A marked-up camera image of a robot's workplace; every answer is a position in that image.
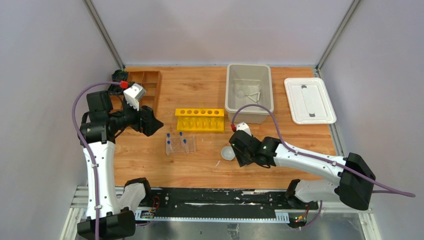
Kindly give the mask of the white porcelain evaporating dish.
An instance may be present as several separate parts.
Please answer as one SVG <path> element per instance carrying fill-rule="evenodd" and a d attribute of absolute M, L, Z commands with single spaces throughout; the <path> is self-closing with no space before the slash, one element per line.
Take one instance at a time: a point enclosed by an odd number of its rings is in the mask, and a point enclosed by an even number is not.
<path fill-rule="evenodd" d="M 234 152 L 234 150 L 231 146 L 225 146 L 221 150 L 221 157 L 224 160 L 232 161 L 236 157 L 236 155 L 235 155 L 235 152 Z"/>

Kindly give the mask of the small clear glass beaker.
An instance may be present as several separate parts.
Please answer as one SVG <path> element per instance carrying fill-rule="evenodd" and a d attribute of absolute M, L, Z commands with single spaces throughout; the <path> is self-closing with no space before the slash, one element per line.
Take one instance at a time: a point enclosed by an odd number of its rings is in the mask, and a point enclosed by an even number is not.
<path fill-rule="evenodd" d="M 248 91 L 247 91 L 247 88 L 245 86 L 237 86 L 234 89 L 234 94 L 239 99 L 245 98 L 245 97 L 247 97 L 249 95 L 248 94 Z"/>

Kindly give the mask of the white clay triangle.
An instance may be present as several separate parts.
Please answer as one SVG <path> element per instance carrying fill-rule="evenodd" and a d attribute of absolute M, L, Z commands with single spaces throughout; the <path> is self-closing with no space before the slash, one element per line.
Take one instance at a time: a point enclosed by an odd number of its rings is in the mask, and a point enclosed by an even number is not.
<path fill-rule="evenodd" d="M 253 102 L 255 102 L 255 103 L 259 103 L 260 102 L 260 100 L 261 100 L 261 91 L 257 91 L 257 92 L 253 92 L 253 93 L 250 93 L 250 94 L 248 94 L 247 95 L 247 97 L 251 100 L 251 101 L 253 101 Z"/>

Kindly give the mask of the white plastic bin lid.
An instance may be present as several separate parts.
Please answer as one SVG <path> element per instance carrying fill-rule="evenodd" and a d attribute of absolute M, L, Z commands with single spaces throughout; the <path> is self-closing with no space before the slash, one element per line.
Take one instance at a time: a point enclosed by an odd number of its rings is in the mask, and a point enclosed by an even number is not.
<path fill-rule="evenodd" d="M 319 77 L 289 77 L 284 88 L 293 122 L 297 125 L 331 125 L 337 117 L 324 81 Z"/>

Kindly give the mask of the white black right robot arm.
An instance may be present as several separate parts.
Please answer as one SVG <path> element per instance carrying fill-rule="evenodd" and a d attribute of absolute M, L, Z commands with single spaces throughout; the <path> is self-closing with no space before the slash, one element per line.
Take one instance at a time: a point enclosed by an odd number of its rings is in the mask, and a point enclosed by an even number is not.
<path fill-rule="evenodd" d="M 364 159 L 356 153 L 345 156 L 325 155 L 301 149 L 278 138 L 259 140 L 244 130 L 237 130 L 229 139 L 239 166 L 289 167 L 321 177 L 321 180 L 292 180 L 285 195 L 286 204 L 298 209 L 311 201 L 339 199 L 356 210 L 370 205 L 376 176 Z"/>

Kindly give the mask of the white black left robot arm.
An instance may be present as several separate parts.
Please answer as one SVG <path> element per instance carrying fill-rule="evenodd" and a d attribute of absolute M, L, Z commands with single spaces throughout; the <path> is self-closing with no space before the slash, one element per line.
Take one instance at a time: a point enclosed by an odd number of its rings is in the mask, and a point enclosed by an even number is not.
<path fill-rule="evenodd" d="M 131 237 L 136 231 L 135 212 L 149 206 L 153 193 L 146 178 L 126 182 L 117 197 L 114 177 L 114 156 L 118 132 L 130 127 L 149 137 L 163 127 L 151 107 L 140 105 L 145 90 L 126 89 L 122 110 L 113 111 L 108 91 L 86 96 L 88 111 L 78 131 L 88 176 L 86 219 L 77 224 L 77 233 L 87 240 L 118 240 Z"/>

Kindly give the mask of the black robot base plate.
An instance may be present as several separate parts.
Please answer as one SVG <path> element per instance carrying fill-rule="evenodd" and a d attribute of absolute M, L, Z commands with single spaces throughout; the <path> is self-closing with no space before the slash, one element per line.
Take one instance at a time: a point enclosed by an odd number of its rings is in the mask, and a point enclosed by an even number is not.
<path fill-rule="evenodd" d="M 278 221 L 283 213 L 305 214 L 319 208 L 317 202 L 302 203 L 286 196 L 284 189 L 153 188 L 143 200 L 136 219 L 143 221 Z"/>

